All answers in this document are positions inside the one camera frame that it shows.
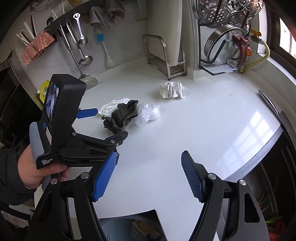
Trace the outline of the person's left hand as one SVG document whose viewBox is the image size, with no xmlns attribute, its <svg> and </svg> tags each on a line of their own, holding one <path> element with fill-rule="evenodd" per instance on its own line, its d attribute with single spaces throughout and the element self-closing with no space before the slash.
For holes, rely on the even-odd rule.
<svg viewBox="0 0 296 241">
<path fill-rule="evenodd" d="M 44 177 L 53 174 L 60 174 L 60 181 L 65 181 L 71 169 L 61 162 L 55 162 L 45 168 L 37 169 L 33 159 L 31 145 L 28 145 L 21 154 L 17 166 L 20 179 L 29 189 L 38 188 Z"/>
</svg>

